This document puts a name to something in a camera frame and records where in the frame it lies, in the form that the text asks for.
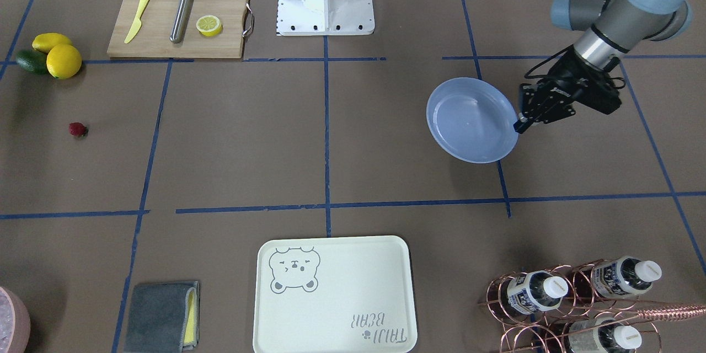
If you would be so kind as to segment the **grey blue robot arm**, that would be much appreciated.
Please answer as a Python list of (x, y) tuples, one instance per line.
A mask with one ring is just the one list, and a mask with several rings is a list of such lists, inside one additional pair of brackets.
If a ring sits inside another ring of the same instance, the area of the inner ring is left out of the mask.
[(621, 106), (622, 79), (611, 77), (641, 41), (664, 41), (686, 31), (693, 19), (688, 0), (554, 0), (552, 23), (582, 31), (572, 45), (552, 55), (543, 74), (530, 69), (520, 85), (517, 133), (575, 114), (579, 103), (602, 114)]

